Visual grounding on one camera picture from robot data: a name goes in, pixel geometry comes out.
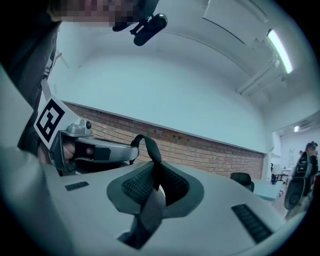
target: white wall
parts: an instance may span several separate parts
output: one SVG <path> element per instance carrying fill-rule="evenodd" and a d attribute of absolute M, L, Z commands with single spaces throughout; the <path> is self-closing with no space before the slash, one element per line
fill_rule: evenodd
<path fill-rule="evenodd" d="M 261 113 L 213 72 L 151 56 L 96 56 L 57 89 L 64 101 L 265 152 Z"/>
<path fill-rule="evenodd" d="M 289 150 L 294 150 L 294 164 L 297 163 L 300 150 L 305 151 L 307 143 L 314 141 L 320 145 L 320 128 L 305 132 L 295 132 L 281 137 L 281 167 L 288 167 Z"/>

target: chair backrest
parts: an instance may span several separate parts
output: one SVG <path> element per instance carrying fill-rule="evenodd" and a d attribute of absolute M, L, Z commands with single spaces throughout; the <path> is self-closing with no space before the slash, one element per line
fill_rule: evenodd
<path fill-rule="evenodd" d="M 244 172 L 233 172 L 230 176 L 231 180 L 234 180 L 235 182 L 238 182 L 251 192 L 255 189 L 255 184 L 251 181 L 251 177 L 248 173 Z"/>

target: fluorescent light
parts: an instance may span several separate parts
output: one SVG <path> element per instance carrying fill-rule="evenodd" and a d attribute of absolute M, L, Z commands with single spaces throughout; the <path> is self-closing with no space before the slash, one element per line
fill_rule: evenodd
<path fill-rule="evenodd" d="M 286 51 L 284 45 L 282 44 L 280 38 L 278 37 L 278 35 L 276 34 L 276 32 L 274 30 L 271 30 L 267 36 L 271 40 L 271 42 L 272 42 L 273 46 L 275 47 L 275 49 L 277 50 L 278 54 L 280 55 L 280 58 L 283 62 L 283 65 L 285 67 L 286 72 L 288 74 L 290 74 L 293 70 L 292 64 L 290 62 L 287 51 Z"/>

